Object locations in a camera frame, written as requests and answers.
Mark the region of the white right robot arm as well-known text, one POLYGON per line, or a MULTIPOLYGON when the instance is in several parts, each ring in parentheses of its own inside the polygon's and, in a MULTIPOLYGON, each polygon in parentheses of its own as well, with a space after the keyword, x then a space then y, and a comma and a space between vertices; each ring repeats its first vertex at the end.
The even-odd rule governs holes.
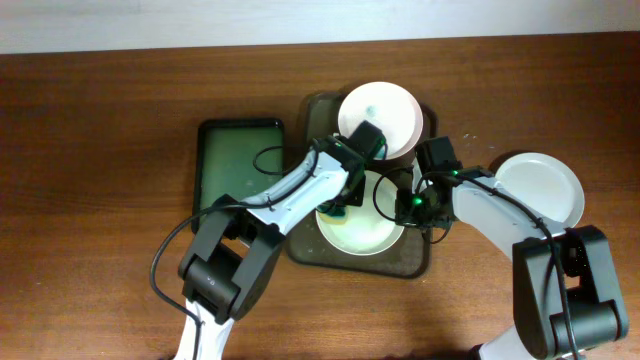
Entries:
POLYGON ((582 359, 625 338, 629 316, 607 237, 527 206, 481 167, 426 172, 395 200, 395 221, 420 230, 470 225, 511 261, 511 328, 473 359, 582 359))

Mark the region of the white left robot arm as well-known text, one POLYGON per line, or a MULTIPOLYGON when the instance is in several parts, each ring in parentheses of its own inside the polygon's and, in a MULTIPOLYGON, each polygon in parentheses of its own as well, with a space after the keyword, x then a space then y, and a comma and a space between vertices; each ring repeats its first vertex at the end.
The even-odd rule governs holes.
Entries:
POLYGON ((177 358, 221 358, 234 323, 264 293, 287 234, 320 206, 348 198, 375 154, 329 136, 269 189, 241 201, 224 195, 196 213, 200 227, 178 265, 186 322, 177 358))

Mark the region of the green yellow sponge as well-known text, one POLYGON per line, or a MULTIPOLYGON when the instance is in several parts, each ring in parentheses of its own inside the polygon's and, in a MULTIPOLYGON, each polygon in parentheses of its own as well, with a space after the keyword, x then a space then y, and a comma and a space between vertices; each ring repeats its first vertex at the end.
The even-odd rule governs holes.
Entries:
POLYGON ((344 223, 347 218, 348 207, 338 201, 327 201, 316 208, 319 218, 327 223, 344 223))

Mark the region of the white plate light blue rim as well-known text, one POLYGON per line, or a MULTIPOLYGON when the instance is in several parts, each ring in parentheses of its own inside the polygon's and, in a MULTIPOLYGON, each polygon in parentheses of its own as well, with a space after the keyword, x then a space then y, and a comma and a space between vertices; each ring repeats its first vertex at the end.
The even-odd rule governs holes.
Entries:
POLYGON ((497 168, 496 178, 527 206, 566 227, 575 227, 582 218, 585 195, 580 180, 550 155, 511 156, 497 168))

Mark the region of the white plate pink rim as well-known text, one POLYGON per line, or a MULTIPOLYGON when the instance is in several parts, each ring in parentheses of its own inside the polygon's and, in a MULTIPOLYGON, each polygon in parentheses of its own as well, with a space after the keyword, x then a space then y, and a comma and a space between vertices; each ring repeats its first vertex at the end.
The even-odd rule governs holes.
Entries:
POLYGON ((410 92, 399 85, 378 81, 356 87, 340 105, 337 125, 341 135, 349 137, 363 121, 382 131, 388 144, 386 160, 392 160, 418 143, 424 116, 410 92))

